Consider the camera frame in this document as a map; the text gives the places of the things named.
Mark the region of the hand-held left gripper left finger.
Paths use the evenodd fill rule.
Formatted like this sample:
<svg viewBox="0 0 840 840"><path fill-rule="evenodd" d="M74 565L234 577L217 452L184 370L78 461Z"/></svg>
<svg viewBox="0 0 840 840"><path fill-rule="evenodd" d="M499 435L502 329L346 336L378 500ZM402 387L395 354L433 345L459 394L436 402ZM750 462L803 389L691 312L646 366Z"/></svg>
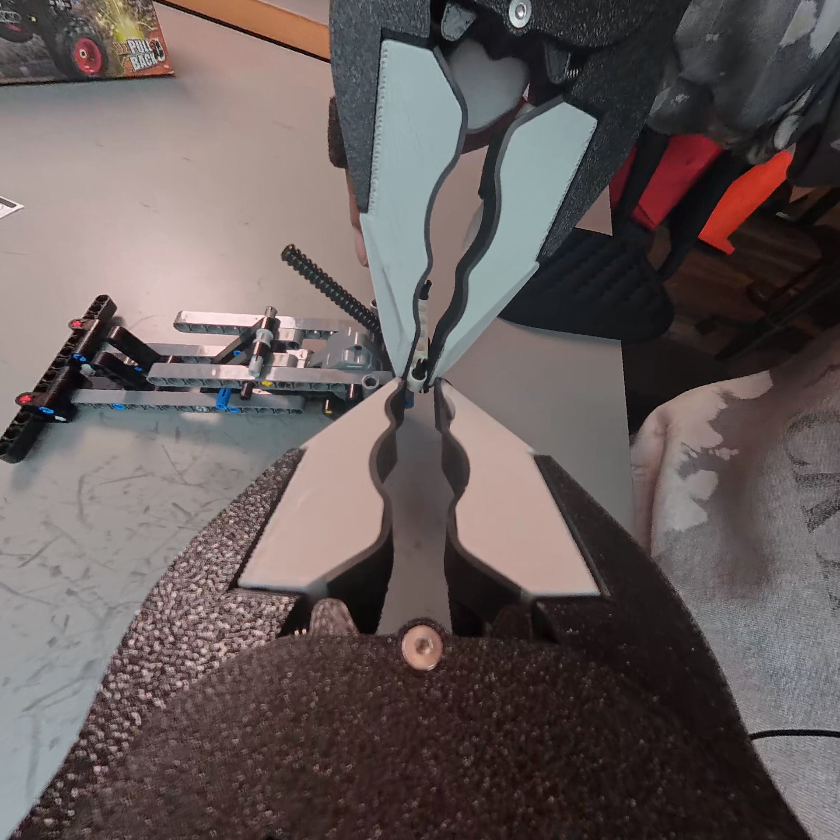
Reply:
<svg viewBox="0 0 840 840"><path fill-rule="evenodd" d="M382 543L402 409L403 380L394 379L303 445L239 587L326 589Z"/></svg>

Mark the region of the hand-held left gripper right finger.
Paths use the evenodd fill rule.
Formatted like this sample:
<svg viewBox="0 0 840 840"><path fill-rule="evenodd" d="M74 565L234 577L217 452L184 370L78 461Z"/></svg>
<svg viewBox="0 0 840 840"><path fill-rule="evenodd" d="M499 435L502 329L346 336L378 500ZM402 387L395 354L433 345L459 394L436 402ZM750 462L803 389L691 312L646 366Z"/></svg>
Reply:
<svg viewBox="0 0 840 840"><path fill-rule="evenodd" d="M447 382L435 387L457 547L516 599L598 596L537 453Z"/></svg>

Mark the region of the wooden board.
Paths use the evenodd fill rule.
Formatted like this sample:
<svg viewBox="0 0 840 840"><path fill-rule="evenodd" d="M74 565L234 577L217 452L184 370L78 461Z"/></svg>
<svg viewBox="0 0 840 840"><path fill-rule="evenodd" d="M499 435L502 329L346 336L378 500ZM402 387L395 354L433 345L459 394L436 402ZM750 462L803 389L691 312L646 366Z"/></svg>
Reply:
<svg viewBox="0 0 840 840"><path fill-rule="evenodd" d="M330 61L329 2L159 1L325 62Z"/></svg>

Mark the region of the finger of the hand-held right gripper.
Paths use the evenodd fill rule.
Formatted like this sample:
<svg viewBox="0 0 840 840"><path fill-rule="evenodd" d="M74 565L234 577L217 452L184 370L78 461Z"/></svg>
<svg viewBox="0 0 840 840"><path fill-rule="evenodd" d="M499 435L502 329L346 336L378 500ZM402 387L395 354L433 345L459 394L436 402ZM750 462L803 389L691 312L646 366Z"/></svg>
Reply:
<svg viewBox="0 0 840 840"><path fill-rule="evenodd" d="M427 382L457 362L539 268L598 120L562 98L514 119L488 150L481 213L430 344Z"/></svg>
<svg viewBox="0 0 840 840"><path fill-rule="evenodd" d="M381 46L368 208L360 225L385 348L405 375L421 332L434 201L463 149L466 104L439 49Z"/></svg>

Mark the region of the black chair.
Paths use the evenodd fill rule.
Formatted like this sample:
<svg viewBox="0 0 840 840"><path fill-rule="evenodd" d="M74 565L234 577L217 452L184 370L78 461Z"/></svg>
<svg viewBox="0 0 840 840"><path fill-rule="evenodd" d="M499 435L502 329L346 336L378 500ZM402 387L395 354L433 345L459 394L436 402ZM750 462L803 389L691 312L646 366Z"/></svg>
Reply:
<svg viewBox="0 0 840 840"><path fill-rule="evenodd" d="M612 234L576 228L501 311L501 320L625 343L667 332L674 306L647 256L652 235L632 215L668 143L665 134L641 132L612 200Z"/></svg>

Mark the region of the grey desk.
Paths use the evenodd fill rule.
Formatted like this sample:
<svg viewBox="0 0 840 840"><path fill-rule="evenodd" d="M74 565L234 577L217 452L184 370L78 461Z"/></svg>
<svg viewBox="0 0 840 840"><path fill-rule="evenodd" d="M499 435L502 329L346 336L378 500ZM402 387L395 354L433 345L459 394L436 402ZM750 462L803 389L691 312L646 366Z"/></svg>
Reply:
<svg viewBox="0 0 840 840"><path fill-rule="evenodd" d="M294 244L371 303L320 60L159 8L175 76L2 88L2 427L108 294L143 341L179 311L341 312ZM329 421L84 411L2 464L2 838L75 741L112 653L173 559Z"/></svg>

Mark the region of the person's right forearm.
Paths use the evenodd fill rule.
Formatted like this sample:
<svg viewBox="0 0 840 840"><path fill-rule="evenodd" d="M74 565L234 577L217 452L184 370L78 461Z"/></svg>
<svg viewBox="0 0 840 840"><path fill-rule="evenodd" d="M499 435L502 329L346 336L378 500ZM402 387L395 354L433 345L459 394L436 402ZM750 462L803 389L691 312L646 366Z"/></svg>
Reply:
<svg viewBox="0 0 840 840"><path fill-rule="evenodd" d="M839 185L839 2L695 1L647 126L757 165L793 150L795 186Z"/></svg>

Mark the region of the person's grey patterned hoodie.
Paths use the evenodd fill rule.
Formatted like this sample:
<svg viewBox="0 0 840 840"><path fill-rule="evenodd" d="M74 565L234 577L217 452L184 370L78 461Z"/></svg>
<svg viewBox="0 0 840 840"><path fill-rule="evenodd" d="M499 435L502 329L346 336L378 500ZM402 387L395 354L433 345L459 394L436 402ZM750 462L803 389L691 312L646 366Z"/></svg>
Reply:
<svg viewBox="0 0 840 840"><path fill-rule="evenodd" d="M657 407L635 532L705 634L748 733L838 732L838 346Z"/></svg>

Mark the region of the black grey toy car chassis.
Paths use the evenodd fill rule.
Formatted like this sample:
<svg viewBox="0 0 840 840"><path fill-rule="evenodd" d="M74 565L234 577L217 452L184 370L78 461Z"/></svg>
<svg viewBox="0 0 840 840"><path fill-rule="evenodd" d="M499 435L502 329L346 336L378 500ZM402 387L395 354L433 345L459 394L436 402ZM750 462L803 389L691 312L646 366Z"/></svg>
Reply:
<svg viewBox="0 0 840 840"><path fill-rule="evenodd" d="M100 295L69 320L69 336L36 384L15 398L2 432L2 462L15 465L48 425L81 408L125 413L301 415L321 403L338 417L394 376L378 314L297 246L282 261L331 300L347 320L180 311L174 329L203 343L142 340L122 325L116 302Z"/></svg>

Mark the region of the white toy brick beam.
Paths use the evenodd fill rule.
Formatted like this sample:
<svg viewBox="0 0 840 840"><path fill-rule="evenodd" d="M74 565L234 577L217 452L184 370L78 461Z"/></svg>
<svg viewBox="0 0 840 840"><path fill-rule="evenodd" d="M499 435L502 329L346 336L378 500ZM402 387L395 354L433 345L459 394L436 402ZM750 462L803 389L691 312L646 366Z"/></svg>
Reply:
<svg viewBox="0 0 840 840"><path fill-rule="evenodd" d="M406 385L414 393L421 392L426 387L429 352L428 300L421 299L420 293L421 291L416 300L418 335L406 373Z"/></svg>

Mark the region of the toy truck box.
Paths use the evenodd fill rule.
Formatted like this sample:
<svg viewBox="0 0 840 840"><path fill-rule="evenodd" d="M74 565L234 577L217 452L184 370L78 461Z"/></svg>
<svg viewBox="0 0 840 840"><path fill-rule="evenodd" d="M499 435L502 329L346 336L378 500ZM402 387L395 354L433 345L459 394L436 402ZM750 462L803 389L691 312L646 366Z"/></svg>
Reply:
<svg viewBox="0 0 840 840"><path fill-rule="evenodd" d="M173 74L151 1L2 1L1 83Z"/></svg>

